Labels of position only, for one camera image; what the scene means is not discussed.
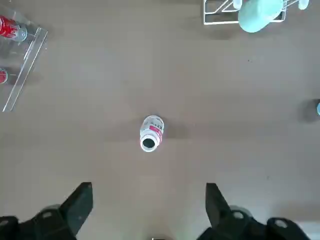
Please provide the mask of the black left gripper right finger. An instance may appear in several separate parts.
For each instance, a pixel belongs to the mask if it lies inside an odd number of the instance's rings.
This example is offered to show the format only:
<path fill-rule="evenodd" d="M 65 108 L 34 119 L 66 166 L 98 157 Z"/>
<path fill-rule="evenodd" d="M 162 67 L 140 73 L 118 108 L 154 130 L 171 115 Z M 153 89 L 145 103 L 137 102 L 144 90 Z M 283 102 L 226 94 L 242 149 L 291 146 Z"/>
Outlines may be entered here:
<path fill-rule="evenodd" d="M 216 183 L 207 183 L 205 210 L 210 222 L 199 240 L 308 240 L 293 221 L 271 217 L 266 224 L 257 221 L 248 210 L 230 206 Z"/>

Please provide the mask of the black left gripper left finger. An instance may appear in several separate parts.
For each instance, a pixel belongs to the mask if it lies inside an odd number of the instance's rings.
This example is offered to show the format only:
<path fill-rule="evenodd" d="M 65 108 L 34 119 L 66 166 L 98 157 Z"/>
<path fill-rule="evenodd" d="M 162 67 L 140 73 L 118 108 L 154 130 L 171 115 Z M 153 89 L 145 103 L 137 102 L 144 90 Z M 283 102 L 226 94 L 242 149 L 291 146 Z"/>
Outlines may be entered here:
<path fill-rule="evenodd" d="M 62 204 L 43 208 L 34 217 L 19 221 L 14 215 L 0 218 L 2 240 L 75 240 L 93 209 L 91 182 L 82 182 Z"/>

